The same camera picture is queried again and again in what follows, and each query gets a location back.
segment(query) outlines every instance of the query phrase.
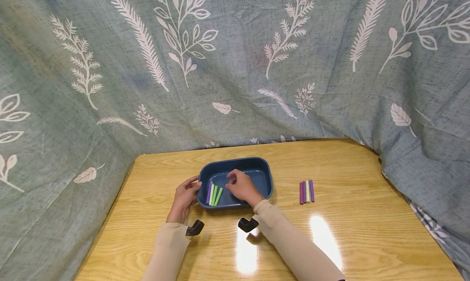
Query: chalk stick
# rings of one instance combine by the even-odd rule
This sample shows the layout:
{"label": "chalk stick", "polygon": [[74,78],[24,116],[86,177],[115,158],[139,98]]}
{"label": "chalk stick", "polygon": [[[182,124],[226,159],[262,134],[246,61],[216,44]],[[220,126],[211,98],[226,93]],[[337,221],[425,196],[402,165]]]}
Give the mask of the chalk stick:
{"label": "chalk stick", "polygon": [[212,206],[212,195],[214,194],[214,186],[213,184],[211,184],[211,198],[208,200],[208,204],[210,206]]}
{"label": "chalk stick", "polygon": [[215,206],[219,204],[220,196],[222,195],[222,187],[219,188],[219,194],[217,194],[217,198],[215,199]]}
{"label": "chalk stick", "polygon": [[212,205],[215,206],[215,199],[217,197],[217,191],[219,190],[219,187],[217,185],[214,185],[214,194],[212,195]]}
{"label": "chalk stick", "polygon": [[207,198],[206,198],[206,204],[211,200],[211,185],[213,185],[212,181],[209,186],[207,186]]}
{"label": "chalk stick", "polygon": [[305,182],[305,188],[306,188],[306,200],[307,200],[307,203],[310,202],[310,185],[308,184],[308,182],[304,181]]}
{"label": "chalk stick", "polygon": [[310,179],[308,182],[310,183],[310,197],[311,197],[312,203],[314,203],[315,202],[315,194],[313,193],[313,180]]}
{"label": "chalk stick", "polygon": [[304,204],[302,196],[302,182],[299,183],[299,204]]}

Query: fabric backdrop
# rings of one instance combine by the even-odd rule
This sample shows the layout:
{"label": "fabric backdrop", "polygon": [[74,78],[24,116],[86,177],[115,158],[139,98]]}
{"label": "fabric backdrop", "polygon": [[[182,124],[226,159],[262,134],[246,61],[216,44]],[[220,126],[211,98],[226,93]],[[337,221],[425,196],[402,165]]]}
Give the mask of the fabric backdrop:
{"label": "fabric backdrop", "polygon": [[72,280],[137,155],[343,138],[470,281],[470,0],[0,0],[0,279]]}

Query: arm sleeve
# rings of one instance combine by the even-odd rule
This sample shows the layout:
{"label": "arm sleeve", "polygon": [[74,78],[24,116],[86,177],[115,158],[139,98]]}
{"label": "arm sleeve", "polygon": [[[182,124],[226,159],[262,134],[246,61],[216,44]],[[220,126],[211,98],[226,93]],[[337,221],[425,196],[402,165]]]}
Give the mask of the arm sleeve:
{"label": "arm sleeve", "polygon": [[174,281],[189,244],[188,226],[164,223],[155,239],[155,250],[142,281]]}
{"label": "arm sleeve", "polygon": [[254,208],[253,218],[267,240],[276,247],[299,281],[342,281],[344,275],[312,241],[267,200]]}

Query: wood grain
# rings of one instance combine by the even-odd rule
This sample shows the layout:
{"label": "wood grain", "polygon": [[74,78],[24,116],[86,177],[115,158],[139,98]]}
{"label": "wood grain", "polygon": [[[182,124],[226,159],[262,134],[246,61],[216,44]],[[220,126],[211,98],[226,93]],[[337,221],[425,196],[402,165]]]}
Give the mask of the wood grain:
{"label": "wood grain", "polygon": [[[271,167],[271,202],[310,235],[349,281],[462,281],[452,262],[380,172],[378,157],[349,140],[286,142],[141,155],[124,183],[76,281],[139,280],[174,189],[205,164],[262,157]],[[313,179],[315,203],[299,205],[299,182]],[[196,206],[181,281],[295,280],[258,231],[237,228],[249,209],[208,212]]]}

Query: green chalk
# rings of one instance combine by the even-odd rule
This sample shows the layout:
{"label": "green chalk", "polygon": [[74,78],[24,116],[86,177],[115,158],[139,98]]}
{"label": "green chalk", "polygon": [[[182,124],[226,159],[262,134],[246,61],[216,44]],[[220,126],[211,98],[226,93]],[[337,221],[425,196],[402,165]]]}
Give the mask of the green chalk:
{"label": "green chalk", "polygon": [[212,195],[214,194],[214,185],[211,184],[211,197],[210,200],[208,200],[208,204],[212,206]]}
{"label": "green chalk", "polygon": [[215,200],[215,206],[219,205],[220,196],[222,195],[222,187],[219,188],[219,194],[217,194],[217,199]]}
{"label": "green chalk", "polygon": [[215,206],[215,198],[217,197],[217,190],[219,188],[217,187],[217,185],[214,185],[214,194],[212,195],[212,205]]}

